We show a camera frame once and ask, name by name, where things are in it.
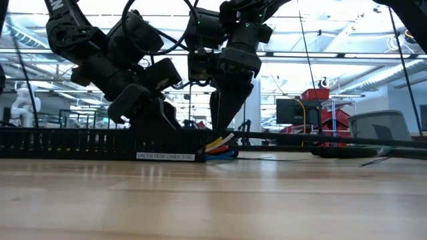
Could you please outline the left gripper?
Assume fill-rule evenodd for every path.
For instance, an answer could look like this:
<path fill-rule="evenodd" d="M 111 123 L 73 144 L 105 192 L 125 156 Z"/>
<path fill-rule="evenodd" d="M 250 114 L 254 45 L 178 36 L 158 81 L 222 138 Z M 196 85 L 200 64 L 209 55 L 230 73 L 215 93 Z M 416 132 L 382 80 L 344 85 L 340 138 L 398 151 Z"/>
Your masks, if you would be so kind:
<path fill-rule="evenodd" d="M 123 116 L 128 118 L 137 133 L 169 133 L 181 128 L 176 108 L 161 93 L 181 81 L 169 58 L 144 68 L 138 64 L 116 66 L 104 55 L 93 55 L 73 71 L 71 80 L 94 84 L 111 103 L 109 118 L 115 123 L 123 123 Z"/>

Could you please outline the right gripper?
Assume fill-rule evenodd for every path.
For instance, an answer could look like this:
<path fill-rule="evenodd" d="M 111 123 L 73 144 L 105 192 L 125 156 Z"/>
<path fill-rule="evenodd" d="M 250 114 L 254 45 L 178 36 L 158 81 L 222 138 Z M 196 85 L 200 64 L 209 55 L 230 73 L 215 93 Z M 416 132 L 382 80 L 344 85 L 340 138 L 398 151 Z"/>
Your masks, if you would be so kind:
<path fill-rule="evenodd" d="M 262 61 L 256 53 L 236 48 L 225 48 L 220 53 L 218 68 L 230 76 L 218 79 L 218 93 L 209 98 L 212 129 L 228 127 L 236 113 L 251 94 L 252 79 L 260 72 Z"/>

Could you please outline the black raceway cover strip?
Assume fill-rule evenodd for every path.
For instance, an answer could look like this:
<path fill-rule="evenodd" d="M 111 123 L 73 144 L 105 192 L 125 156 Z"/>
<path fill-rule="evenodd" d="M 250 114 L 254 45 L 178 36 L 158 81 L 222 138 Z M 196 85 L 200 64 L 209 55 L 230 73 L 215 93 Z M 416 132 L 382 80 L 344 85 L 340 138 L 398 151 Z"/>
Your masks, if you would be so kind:
<path fill-rule="evenodd" d="M 363 139 L 353 137 L 333 137 L 327 135 L 310 135 L 310 134 L 282 134 L 282 133 L 258 133 L 258 132 L 241 132 L 241 131 L 222 131 L 215 132 L 212 130 L 201 130 L 209 136 L 220 136 L 233 133 L 234 137 L 248 137 L 256 139 L 280 139 L 292 141 L 315 141 L 327 143 L 353 143 L 361 145 L 381 145 L 390 147 L 409 147 L 427 149 L 427 141 L 400 141 L 400 140 L 381 140 L 381 139 Z"/>

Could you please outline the black slotted cable raceway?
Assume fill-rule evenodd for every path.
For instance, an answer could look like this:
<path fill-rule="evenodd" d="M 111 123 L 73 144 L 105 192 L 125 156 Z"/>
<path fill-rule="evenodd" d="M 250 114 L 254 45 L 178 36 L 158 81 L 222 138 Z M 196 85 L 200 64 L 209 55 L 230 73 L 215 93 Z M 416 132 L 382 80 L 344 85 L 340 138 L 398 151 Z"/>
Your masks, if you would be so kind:
<path fill-rule="evenodd" d="M 207 133 L 137 135 L 127 129 L 0 127 L 0 159 L 204 162 Z"/>

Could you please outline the white pillar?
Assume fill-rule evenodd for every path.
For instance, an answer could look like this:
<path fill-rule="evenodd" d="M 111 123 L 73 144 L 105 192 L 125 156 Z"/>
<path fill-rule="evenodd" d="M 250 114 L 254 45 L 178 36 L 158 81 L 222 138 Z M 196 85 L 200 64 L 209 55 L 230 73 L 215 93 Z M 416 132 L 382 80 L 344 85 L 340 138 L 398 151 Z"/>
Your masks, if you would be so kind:
<path fill-rule="evenodd" d="M 254 86 L 246 100 L 246 118 L 251 121 L 251 132 L 261 131 L 261 81 L 259 78 L 252 80 Z"/>

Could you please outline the black monitor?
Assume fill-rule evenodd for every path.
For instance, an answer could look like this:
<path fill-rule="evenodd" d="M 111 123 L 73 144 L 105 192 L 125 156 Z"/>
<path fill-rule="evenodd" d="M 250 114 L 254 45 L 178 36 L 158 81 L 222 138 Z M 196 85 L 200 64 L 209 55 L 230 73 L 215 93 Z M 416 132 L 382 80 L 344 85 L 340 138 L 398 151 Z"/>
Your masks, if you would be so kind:
<path fill-rule="evenodd" d="M 316 100 L 277 99 L 276 123 L 295 125 L 319 125 L 320 103 Z"/>

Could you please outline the red storage bin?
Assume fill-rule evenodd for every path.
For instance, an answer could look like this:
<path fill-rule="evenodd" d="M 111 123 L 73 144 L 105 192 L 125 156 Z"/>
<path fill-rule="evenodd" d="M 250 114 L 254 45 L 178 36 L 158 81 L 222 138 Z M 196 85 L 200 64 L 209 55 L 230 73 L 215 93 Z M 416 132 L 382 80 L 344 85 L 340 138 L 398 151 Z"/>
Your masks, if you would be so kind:
<path fill-rule="evenodd" d="M 329 89 L 307 89 L 301 94 L 303 100 L 325 101 L 330 98 Z"/>

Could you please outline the stack of red bins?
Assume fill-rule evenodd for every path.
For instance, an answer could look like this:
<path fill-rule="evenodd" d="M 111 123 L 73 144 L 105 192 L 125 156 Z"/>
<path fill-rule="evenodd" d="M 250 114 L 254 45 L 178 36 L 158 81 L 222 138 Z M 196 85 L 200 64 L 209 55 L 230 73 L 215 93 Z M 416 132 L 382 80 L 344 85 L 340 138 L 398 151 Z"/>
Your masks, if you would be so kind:
<path fill-rule="evenodd" d="M 322 133 L 324 135 L 337 137 L 350 137 L 349 124 L 347 118 L 350 115 L 341 109 L 335 110 L 335 118 L 333 118 L 332 111 L 322 111 Z"/>

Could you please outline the long ceiling light bar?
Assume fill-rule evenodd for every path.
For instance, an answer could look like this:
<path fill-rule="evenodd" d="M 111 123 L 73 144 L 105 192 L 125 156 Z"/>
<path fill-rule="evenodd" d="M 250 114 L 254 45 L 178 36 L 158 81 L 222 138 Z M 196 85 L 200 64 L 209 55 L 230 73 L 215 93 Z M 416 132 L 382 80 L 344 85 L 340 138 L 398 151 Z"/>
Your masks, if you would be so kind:
<path fill-rule="evenodd" d="M 12 48 L 0 48 L 1 54 L 14 53 Z M 20 49 L 23 54 L 54 54 L 50 49 Z M 307 57 L 306 52 L 296 51 L 258 51 L 260 57 Z M 187 51 L 175 50 L 168 53 L 168 55 L 187 55 Z M 313 58 L 339 58 L 339 59 L 399 59 L 401 56 L 397 53 L 324 53 L 324 52 L 308 52 L 308 57 Z M 427 59 L 427 54 L 403 54 L 404 59 Z"/>

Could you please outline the white robot figure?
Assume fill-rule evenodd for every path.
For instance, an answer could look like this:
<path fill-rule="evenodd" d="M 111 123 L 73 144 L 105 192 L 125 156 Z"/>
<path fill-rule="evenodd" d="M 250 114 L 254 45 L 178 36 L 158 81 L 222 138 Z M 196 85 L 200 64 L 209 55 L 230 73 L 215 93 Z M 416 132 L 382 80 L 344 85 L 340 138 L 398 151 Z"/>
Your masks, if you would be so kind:
<path fill-rule="evenodd" d="M 17 127 L 33 127 L 33 105 L 27 84 L 23 83 L 17 90 L 17 98 L 11 106 L 9 122 Z"/>

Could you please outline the silver ventilation duct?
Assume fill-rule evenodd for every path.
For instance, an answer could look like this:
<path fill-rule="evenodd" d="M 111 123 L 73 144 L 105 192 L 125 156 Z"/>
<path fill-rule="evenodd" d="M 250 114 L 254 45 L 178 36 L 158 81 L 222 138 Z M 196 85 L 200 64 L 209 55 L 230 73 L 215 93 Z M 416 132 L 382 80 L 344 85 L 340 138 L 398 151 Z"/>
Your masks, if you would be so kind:
<path fill-rule="evenodd" d="M 427 59 L 413 60 L 396 66 L 387 66 L 375 70 L 365 76 L 362 76 L 353 82 L 339 87 L 334 91 L 335 94 L 351 94 L 355 92 L 365 92 L 375 89 L 382 85 L 391 83 L 408 75 L 427 69 Z"/>

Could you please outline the black aluminium frame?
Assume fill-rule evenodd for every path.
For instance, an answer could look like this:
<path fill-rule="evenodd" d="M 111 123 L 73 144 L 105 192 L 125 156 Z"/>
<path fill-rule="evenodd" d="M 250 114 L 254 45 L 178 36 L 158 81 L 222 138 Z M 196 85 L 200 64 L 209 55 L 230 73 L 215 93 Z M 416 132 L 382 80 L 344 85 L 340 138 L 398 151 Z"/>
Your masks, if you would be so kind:
<path fill-rule="evenodd" d="M 388 155 L 395 158 L 419 159 L 427 161 L 427 150 L 421 149 L 391 149 Z"/>

